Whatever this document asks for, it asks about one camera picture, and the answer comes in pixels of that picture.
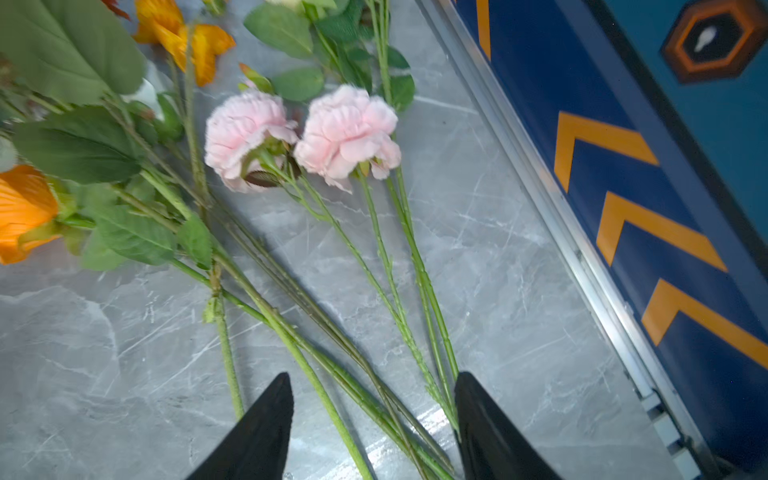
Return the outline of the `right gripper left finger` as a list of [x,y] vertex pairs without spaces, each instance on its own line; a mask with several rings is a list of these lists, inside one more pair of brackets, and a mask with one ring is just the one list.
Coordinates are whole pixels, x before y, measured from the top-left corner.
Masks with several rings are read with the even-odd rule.
[[187,479],[281,479],[293,414],[290,376],[282,372]]

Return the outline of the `pink peony flower stem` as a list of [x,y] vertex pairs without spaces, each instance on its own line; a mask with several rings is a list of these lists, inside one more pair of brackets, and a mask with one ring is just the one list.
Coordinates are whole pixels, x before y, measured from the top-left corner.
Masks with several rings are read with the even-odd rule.
[[[456,427],[455,409],[440,390],[408,324],[368,183],[386,179],[401,163],[401,149],[392,137],[397,123],[395,110],[384,99],[351,85],[312,100],[304,123],[289,119],[279,96],[250,88],[229,97],[208,117],[204,161],[230,190],[245,193],[279,186],[313,217],[332,226],[389,311],[423,375],[427,392]],[[345,193],[352,193],[354,182],[360,184],[387,277],[385,284],[377,280],[310,183],[311,175]]]

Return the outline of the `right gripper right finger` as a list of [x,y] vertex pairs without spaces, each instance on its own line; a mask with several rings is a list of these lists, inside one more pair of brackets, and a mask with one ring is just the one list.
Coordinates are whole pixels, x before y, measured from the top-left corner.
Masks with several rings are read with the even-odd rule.
[[459,373],[454,398],[457,440],[467,479],[560,479],[474,375]]

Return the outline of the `white rose flower stem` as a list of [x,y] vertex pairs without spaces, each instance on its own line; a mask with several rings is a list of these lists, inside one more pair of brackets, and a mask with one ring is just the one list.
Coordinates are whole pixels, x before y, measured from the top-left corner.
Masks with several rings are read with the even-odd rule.
[[416,86],[404,55],[390,44],[390,1],[266,1],[244,27],[268,47],[313,66],[262,78],[244,68],[257,87],[285,100],[320,95],[328,77],[381,96],[396,111],[412,104]]

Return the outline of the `orange poppy flower stem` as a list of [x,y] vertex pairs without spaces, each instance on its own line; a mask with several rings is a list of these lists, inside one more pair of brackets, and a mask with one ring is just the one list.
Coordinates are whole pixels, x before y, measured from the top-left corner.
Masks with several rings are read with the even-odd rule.
[[[177,64],[175,62],[174,54],[176,52],[180,52],[184,60],[185,93],[184,98],[179,101],[179,107],[183,111],[186,138],[188,140],[188,150],[191,162],[191,172],[195,183],[195,190],[201,193],[205,201],[209,202],[212,199],[212,196],[208,188],[205,166],[200,154],[198,136],[195,131],[194,87],[196,84],[196,74],[192,59],[195,28],[195,24],[186,25],[181,23],[179,25],[179,30],[185,31],[186,33],[175,33],[175,35],[179,38],[179,41],[176,45],[171,47],[171,49],[168,51],[168,55],[170,68],[173,73],[177,72]],[[277,313],[277,311],[261,296],[261,294],[256,291],[255,287],[253,287],[247,276],[245,276],[239,267],[235,265],[234,261],[228,254],[216,253],[215,263],[217,269],[223,269],[228,274],[230,274],[230,276],[246,292],[251,300],[255,302],[258,311],[265,317],[265,322],[278,334],[285,346],[290,351],[291,355],[294,357],[294,360],[297,362],[301,370],[306,375],[307,379],[312,384],[337,432],[341,436],[342,441],[344,442],[360,475],[366,480],[372,480],[374,476],[371,469],[369,468],[367,457],[356,444],[351,433],[342,420],[339,411],[331,400],[327,390],[323,386],[319,376],[316,374],[315,370],[304,356],[302,347],[305,345],[305,342],[296,336],[296,330],[293,328],[293,326],[286,323],[283,317]]]

